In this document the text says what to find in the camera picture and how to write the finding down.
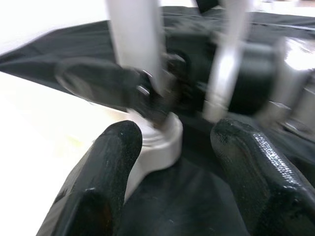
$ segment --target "black fabric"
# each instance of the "black fabric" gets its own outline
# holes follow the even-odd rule
[[[165,30],[186,27],[191,32],[221,30],[222,10],[204,17],[196,9],[164,8]],[[249,41],[272,45],[282,36],[315,38],[315,20],[309,17],[256,13]],[[66,58],[92,57],[115,61],[107,22],[56,30],[0,57],[0,71],[61,91],[55,79],[56,64]],[[123,210],[120,236],[247,236],[234,197],[210,144],[211,124],[181,116],[183,152],[173,167],[149,174]],[[301,139],[272,133],[274,145],[294,158],[315,163],[314,146]]]

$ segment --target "white plastic base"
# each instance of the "white plastic base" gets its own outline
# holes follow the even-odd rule
[[[183,125],[171,113],[162,130],[154,129],[150,122],[136,112],[128,114],[142,131],[141,153],[128,178],[125,201],[131,196],[142,179],[150,172],[172,166],[181,154]]]

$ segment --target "black cloth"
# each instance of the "black cloth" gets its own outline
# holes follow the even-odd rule
[[[192,32],[206,30],[211,35],[213,30],[224,26],[222,10],[204,12],[201,17],[194,8],[167,7],[163,15],[165,30],[190,27]],[[314,18],[256,13],[248,40],[273,44],[282,36],[314,39],[314,27]],[[107,22],[49,33],[2,55],[0,71],[67,92],[57,83],[54,68],[62,59],[81,56],[115,61]],[[211,148],[212,125],[203,119],[180,118],[184,125],[180,160],[142,181],[124,207],[119,235],[247,236],[233,194]],[[273,143],[282,152],[303,163],[307,159],[307,166],[315,166],[314,146],[287,136],[284,141],[283,135],[270,132]]]

